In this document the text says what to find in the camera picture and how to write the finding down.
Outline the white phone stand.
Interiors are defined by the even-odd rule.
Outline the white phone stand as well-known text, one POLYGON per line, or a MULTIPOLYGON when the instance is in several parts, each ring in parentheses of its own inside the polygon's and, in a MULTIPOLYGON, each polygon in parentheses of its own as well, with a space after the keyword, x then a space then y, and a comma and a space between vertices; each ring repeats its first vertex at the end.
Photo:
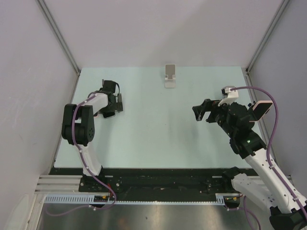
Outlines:
POLYGON ((176 65, 166 64, 165 65, 165 88, 176 87, 176 65))

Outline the black phone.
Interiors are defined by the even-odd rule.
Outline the black phone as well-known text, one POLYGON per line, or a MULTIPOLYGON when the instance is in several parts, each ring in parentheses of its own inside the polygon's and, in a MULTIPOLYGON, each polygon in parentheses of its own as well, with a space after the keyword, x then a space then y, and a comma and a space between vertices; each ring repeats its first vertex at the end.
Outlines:
POLYGON ((114 117, 116 113, 115 112, 105 112, 105 113, 102 113, 102 115, 104 119, 108 119, 108 118, 114 117))

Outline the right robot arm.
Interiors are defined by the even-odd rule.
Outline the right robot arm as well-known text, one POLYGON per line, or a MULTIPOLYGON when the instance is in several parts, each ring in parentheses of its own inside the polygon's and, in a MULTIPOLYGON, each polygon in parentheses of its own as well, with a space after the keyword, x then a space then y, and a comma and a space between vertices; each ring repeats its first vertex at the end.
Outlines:
POLYGON ((219 100, 206 99, 192 108, 197 121, 206 112, 206 122, 216 123, 230 138, 233 152, 239 155, 257 173, 265 187, 252 182, 237 168, 221 180, 226 192, 234 190, 246 195, 263 211, 270 214, 269 221, 275 230, 301 230, 307 226, 307 199, 267 154, 268 147, 253 131, 255 123, 254 106, 244 106, 233 102, 219 104, 219 100))

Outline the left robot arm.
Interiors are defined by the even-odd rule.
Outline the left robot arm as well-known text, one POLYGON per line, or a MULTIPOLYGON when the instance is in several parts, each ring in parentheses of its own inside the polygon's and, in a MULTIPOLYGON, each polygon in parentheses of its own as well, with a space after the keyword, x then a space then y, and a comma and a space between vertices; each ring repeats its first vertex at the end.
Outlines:
POLYGON ((102 87, 88 94, 79 104, 69 103, 64 106, 61 135, 78 151, 83 165, 83 174, 92 176, 89 186, 95 191, 102 191, 106 180, 99 174, 102 165, 91 142, 95 135, 94 118, 102 115, 111 118, 123 111, 120 86, 112 80, 102 80, 102 87))

